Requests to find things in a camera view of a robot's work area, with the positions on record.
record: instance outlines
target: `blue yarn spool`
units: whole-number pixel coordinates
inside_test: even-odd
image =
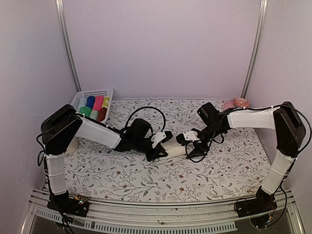
[[[87,99],[86,107],[89,107],[92,110],[95,100],[96,98],[94,96],[89,96]]]

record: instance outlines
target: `colorful spool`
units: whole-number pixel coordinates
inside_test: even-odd
[[[94,96],[89,96],[87,99],[86,107],[89,107],[92,110],[95,100],[96,98]]]
[[[81,114],[85,114],[85,116],[89,117],[90,114],[91,114],[91,108],[90,107],[87,107],[87,106],[83,106],[79,109],[79,112]]]
[[[96,100],[93,105],[92,110],[99,111],[102,107],[102,103],[104,102],[104,97],[103,96],[96,96]]]
[[[105,120],[106,112],[107,112],[107,108],[106,108],[106,107],[102,107],[102,108],[100,109],[100,111],[98,112],[98,117],[97,117],[97,120],[98,120],[99,122]]]
[[[87,104],[87,99],[85,99],[84,97],[79,98],[79,104],[77,107],[77,110],[80,110],[81,107],[86,106]]]
[[[110,99],[109,96],[105,96],[105,97],[104,97],[104,100],[103,100],[103,103],[102,103],[102,107],[108,108],[109,99]]]
[[[98,119],[98,111],[97,110],[92,110],[90,114],[90,118],[97,120]]]

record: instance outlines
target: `floral pattern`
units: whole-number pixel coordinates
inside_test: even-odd
[[[205,124],[196,113],[208,100],[114,100],[107,123],[121,129],[139,107],[154,106],[166,116],[166,130],[177,136]],[[223,101],[210,101],[221,110]],[[135,117],[162,126],[151,109]],[[123,201],[192,202],[253,195],[268,174],[269,160],[254,129],[234,129],[222,144],[213,143],[206,158],[193,163],[185,156],[148,162],[135,151],[115,152],[79,139],[79,148],[65,158],[65,177],[72,194]]]

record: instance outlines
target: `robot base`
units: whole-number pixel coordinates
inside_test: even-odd
[[[234,209],[236,210],[238,217],[256,215],[274,210],[276,208],[277,204],[274,196],[266,203],[264,203],[263,200],[255,198],[251,200],[240,201],[235,203],[234,205]]]
[[[56,207],[56,204],[51,200],[49,200],[47,205],[47,208],[51,210],[63,212],[69,215],[76,215],[80,217],[86,217],[89,211],[89,203],[87,201],[82,203],[80,200],[76,200],[74,198],[67,198],[66,202],[61,204],[61,207],[66,207],[66,209],[63,210],[58,209]]]

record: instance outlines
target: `white wall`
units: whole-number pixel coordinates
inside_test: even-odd
[[[252,53],[259,0],[67,0],[83,90],[114,98],[234,98]]]
[[[312,1],[270,0],[248,99],[253,106],[289,100],[312,122]],[[259,131],[273,158],[275,135]],[[288,178],[307,233],[312,230],[312,145]]]
[[[0,80],[0,233],[16,234],[44,181],[40,124],[75,94],[55,1],[0,1]]]

